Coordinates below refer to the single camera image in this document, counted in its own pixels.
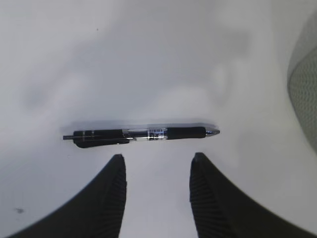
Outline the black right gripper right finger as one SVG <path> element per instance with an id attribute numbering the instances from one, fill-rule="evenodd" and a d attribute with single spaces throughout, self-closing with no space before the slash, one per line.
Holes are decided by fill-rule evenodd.
<path id="1" fill-rule="evenodd" d="M 234 185 L 204 153 L 190 170 L 190 203 L 200 238 L 314 238 Z"/>

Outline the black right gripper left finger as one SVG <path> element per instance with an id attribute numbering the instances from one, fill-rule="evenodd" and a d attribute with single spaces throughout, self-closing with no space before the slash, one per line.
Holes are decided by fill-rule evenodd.
<path id="1" fill-rule="evenodd" d="M 124 157 L 116 154 L 76 196 L 12 237 L 117 238 L 126 197 L 126 165 Z"/>

